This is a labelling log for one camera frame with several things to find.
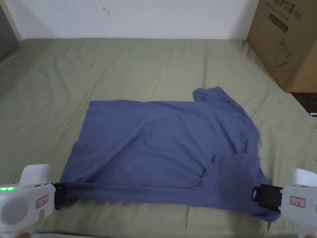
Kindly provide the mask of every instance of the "fabric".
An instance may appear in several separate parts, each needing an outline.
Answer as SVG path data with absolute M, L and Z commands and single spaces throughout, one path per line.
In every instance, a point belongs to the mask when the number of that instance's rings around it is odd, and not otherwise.
M 48 163 L 58 182 L 91 100 L 192 101 L 220 86 L 248 113 L 272 185 L 292 168 L 317 171 L 316 118 L 283 92 L 243 40 L 28 39 L 0 62 L 0 180 L 18 182 L 28 164 Z M 78 200 L 36 232 L 95 237 L 297 237 L 280 217 L 187 205 Z
M 269 184 L 260 168 L 260 135 L 220 87 L 195 102 L 91 101 L 60 183 L 66 200 L 186 204 L 280 213 L 252 201 Z

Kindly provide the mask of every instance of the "label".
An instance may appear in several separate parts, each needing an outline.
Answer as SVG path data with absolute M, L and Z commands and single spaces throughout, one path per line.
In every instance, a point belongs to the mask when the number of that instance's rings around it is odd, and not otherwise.
M 36 201 L 36 208 L 39 208 L 46 204 L 49 201 L 49 196 L 45 195 L 44 197 L 41 197 L 39 200 Z
M 298 206 L 301 208 L 304 208 L 306 205 L 306 200 L 304 198 L 300 198 L 300 197 L 291 197 L 289 200 L 289 203 L 294 205 L 294 206 Z
M 40 211 L 40 217 L 39 220 L 43 220 L 45 215 L 45 210 Z

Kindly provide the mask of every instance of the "cloth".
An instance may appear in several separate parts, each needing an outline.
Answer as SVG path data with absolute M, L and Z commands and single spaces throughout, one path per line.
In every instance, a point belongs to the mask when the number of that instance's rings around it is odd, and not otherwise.
M 175 203 L 278 219 L 251 198 L 254 186 L 269 184 L 252 120 L 219 87 L 193 96 L 91 101 L 60 180 L 66 200 Z

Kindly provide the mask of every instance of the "mattress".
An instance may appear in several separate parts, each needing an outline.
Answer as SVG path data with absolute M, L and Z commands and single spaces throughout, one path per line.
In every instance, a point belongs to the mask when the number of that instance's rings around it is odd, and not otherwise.
M 246 41 L 29 39 L 0 62 L 1 183 L 48 163 L 59 181 L 90 100 L 193 101 L 220 86 L 261 134 L 261 168 L 276 186 L 291 168 L 317 171 L 317 120 L 284 93 Z M 285 218 L 173 204 L 79 200 L 36 232 L 97 237 L 296 237 Z

